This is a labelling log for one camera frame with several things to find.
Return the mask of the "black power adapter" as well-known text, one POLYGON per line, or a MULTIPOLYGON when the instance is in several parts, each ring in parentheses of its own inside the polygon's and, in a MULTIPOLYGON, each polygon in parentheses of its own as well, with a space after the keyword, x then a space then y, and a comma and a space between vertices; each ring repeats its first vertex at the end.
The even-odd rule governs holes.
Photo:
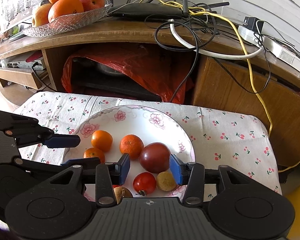
POLYGON ((245 16, 243 26, 254 32, 261 32, 263 28, 263 22, 259 18, 245 16))

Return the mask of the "yellow apple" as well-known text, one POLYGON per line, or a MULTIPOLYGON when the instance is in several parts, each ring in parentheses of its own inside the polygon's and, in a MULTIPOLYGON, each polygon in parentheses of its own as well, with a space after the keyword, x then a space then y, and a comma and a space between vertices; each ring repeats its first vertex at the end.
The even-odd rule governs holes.
POLYGON ((45 25, 49 22, 48 20, 48 14, 52 7, 51 3, 47 3, 44 5, 41 5, 37 8, 37 10, 34 13, 33 19, 32 19, 32 26, 38 27, 41 25, 45 25))

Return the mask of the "white power strip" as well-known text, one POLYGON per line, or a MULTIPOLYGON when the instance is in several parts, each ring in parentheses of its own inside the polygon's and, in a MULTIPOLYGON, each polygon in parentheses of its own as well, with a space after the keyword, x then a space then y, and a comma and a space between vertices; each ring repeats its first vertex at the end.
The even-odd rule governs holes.
MULTIPOLYGON (((257 33, 241 25, 238 27, 238 33, 245 41, 257 47, 260 47, 261 38, 257 33)), ((286 64, 290 65, 298 72, 300 72, 300 58, 296 55, 296 53, 290 52, 288 49, 284 48, 268 37, 263 37, 263 44, 265 48, 270 51, 277 59, 280 59, 281 61, 285 62, 286 64)))

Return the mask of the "wooden tv cabinet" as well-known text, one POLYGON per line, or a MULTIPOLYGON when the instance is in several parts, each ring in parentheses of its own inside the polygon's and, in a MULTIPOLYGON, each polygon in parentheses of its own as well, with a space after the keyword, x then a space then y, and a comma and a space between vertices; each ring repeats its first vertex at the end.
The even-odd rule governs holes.
POLYGON ((0 59, 41 51, 51 85, 59 92, 106 95, 97 63, 114 67, 150 91, 156 99, 210 107, 258 117, 272 129, 277 162, 300 161, 300 73, 273 55, 216 61, 173 52, 155 44, 176 45, 167 30, 158 34, 142 22, 105 20, 50 37, 23 37, 0 44, 0 59))

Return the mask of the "large orange front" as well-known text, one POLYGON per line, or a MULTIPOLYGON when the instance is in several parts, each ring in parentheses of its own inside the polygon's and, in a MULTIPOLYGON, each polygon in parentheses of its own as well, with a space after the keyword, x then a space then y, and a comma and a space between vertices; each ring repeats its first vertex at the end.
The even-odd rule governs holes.
POLYGON ((84 9, 80 0, 58 0, 49 10, 48 21, 51 23, 60 16, 82 12, 84 12, 84 9))

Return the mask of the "cherry print tablecloth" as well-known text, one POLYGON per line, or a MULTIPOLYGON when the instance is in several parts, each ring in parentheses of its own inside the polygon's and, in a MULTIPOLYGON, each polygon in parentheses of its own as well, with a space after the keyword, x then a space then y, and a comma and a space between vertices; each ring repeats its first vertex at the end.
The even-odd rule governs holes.
POLYGON ((40 92, 16 109, 35 118, 56 134, 79 135, 75 148, 47 148, 37 144, 20 149, 23 159, 60 165, 81 159, 91 148, 96 130, 113 137, 106 161, 121 158, 121 139, 133 134, 144 145, 165 144, 183 162, 206 169, 228 165, 281 193, 277 163, 265 126, 258 118, 216 109, 77 94, 40 92))

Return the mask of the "red plastic bag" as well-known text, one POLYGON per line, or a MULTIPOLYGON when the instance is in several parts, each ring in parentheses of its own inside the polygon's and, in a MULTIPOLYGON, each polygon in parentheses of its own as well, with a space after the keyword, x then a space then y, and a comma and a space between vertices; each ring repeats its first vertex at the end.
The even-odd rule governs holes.
POLYGON ((100 63, 119 72, 118 78, 130 78, 163 102, 184 103, 186 93, 194 87, 187 77, 193 60, 192 53, 168 51, 154 44, 90 44, 68 57, 61 83, 68 93, 74 92, 79 83, 100 83, 104 76, 98 72, 100 63))

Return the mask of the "brown longan fruit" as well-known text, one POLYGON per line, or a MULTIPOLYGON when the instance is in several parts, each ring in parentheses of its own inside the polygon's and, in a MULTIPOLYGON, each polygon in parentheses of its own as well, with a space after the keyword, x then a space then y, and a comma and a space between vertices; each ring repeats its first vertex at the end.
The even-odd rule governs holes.
POLYGON ((168 171, 159 173, 156 180, 157 187, 162 191, 172 191, 177 187, 173 175, 168 171))
POLYGON ((120 204, 120 202, 122 201, 123 198, 133 198, 133 195, 129 191, 129 189, 127 189, 123 186, 117 186, 113 190, 114 190, 117 204, 120 204))

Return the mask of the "glass fruit dish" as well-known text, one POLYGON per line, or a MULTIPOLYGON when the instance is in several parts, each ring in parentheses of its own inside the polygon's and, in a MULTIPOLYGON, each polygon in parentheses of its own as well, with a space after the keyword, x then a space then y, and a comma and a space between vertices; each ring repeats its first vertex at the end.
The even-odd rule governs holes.
POLYGON ((22 33, 29 37, 48 37, 93 24, 104 18, 112 6, 107 0, 104 1, 104 7, 78 14, 63 15, 54 19, 51 23, 25 28, 22 33))

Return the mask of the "black wifi router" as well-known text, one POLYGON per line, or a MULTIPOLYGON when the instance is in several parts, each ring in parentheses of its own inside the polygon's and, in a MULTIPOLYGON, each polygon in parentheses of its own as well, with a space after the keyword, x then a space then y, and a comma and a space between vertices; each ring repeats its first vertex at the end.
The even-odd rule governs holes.
POLYGON ((213 8, 227 7, 229 5, 229 2, 197 3, 189 6, 188 0, 171 0, 167 2, 162 0, 137 0, 132 2, 128 0, 124 5, 112 7, 108 15, 134 19, 147 18, 151 15, 163 16, 164 18, 172 16, 182 18, 194 15, 197 12, 210 11, 213 8))

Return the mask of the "red apple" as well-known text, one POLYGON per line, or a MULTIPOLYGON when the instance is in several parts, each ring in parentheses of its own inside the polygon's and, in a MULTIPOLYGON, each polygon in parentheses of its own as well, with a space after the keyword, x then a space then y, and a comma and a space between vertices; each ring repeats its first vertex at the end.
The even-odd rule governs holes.
POLYGON ((105 0, 80 0, 84 11, 90 11, 104 7, 105 0))

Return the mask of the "small orange mandarin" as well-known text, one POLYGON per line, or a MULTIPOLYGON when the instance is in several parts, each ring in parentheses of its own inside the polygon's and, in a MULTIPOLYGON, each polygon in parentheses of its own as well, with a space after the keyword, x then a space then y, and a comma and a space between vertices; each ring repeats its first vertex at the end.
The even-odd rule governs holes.
POLYGON ((91 145, 94 148, 102 150, 103 152, 109 152, 112 143, 113 137, 111 136, 111 134, 103 130, 95 131, 91 137, 91 145))
POLYGON ((134 134, 124 136, 119 145, 120 152, 122 154, 127 153, 131 160, 138 159, 143 148, 144 144, 142 140, 134 134))
POLYGON ((83 158, 98 158, 101 163, 105 163, 105 155, 104 152, 98 148, 89 148, 85 150, 83 154, 83 158))

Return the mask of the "dark red large tomato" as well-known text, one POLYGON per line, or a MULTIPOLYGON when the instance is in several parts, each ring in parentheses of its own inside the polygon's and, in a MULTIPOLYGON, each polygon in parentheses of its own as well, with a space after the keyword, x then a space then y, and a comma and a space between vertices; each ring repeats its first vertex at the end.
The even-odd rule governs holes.
POLYGON ((170 150, 160 142, 148 144, 139 156, 140 165, 148 172, 159 174, 170 168, 170 150))

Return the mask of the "white floral ceramic bowl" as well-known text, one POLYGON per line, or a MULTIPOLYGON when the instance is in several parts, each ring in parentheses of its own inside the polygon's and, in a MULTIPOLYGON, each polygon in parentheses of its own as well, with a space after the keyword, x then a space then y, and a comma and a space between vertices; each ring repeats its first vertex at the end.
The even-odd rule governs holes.
POLYGON ((183 197, 186 187, 172 181, 170 156, 185 163, 195 156, 189 136, 170 113, 136 105, 111 107, 85 120, 73 134, 81 142, 65 150, 64 162, 99 157, 111 164, 128 154, 125 182, 113 184, 118 200, 139 197, 140 189, 150 197, 183 197))

